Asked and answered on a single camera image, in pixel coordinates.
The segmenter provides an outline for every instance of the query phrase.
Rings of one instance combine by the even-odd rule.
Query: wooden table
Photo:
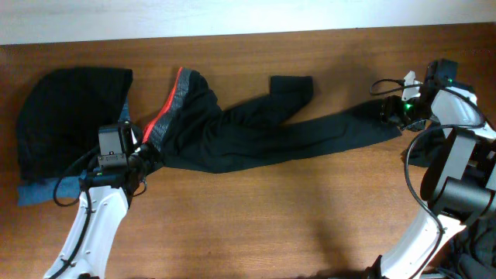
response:
[[[15,122],[41,76],[60,67],[134,71],[131,116],[143,126],[164,103],[180,66],[200,71],[233,104],[268,92],[273,74],[311,75],[315,97],[290,122],[367,99],[379,78],[423,79],[428,62],[458,61],[482,110],[496,119],[494,24],[346,29],[0,46],[0,277],[41,278],[76,208],[17,207]],[[418,206],[405,186],[403,137],[367,148],[231,174],[163,168],[124,218],[108,278],[283,278],[361,270],[400,239]],[[419,185],[423,169],[412,168]]]

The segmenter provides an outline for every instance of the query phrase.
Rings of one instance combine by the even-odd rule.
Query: black pants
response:
[[[270,94],[223,111],[207,81],[180,69],[174,90],[145,131],[166,167],[224,173],[369,146],[401,133],[380,121],[381,100],[281,126],[312,99],[311,77],[270,79]]]

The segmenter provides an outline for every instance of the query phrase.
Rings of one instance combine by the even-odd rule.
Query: red trim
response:
[[[172,88],[172,91],[169,94],[169,97],[167,98],[167,101],[165,102],[165,105],[162,107],[160,112],[158,113],[157,117],[155,117],[152,121],[150,121],[148,124],[145,126],[145,136],[143,137],[143,142],[148,141],[148,137],[150,136],[150,133],[152,132],[153,127],[155,126],[155,123],[157,123],[158,119],[171,108],[172,100],[174,99],[174,95],[176,94],[176,89],[177,89],[177,82],[179,81],[179,76],[181,75],[181,72],[183,71],[183,68],[179,68],[179,71],[177,72],[177,77],[176,77],[176,82],[174,83],[174,88]]]

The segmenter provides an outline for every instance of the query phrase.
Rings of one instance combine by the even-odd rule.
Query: blue fabric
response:
[[[119,117],[120,122],[130,121],[128,99],[122,107]],[[58,198],[77,198],[79,196],[78,178],[84,178],[86,170],[83,170],[80,176],[64,178],[57,189]],[[51,201],[53,190],[57,183],[58,177],[46,178],[35,182],[24,182],[17,187],[19,194],[18,206],[37,205],[42,202]]]

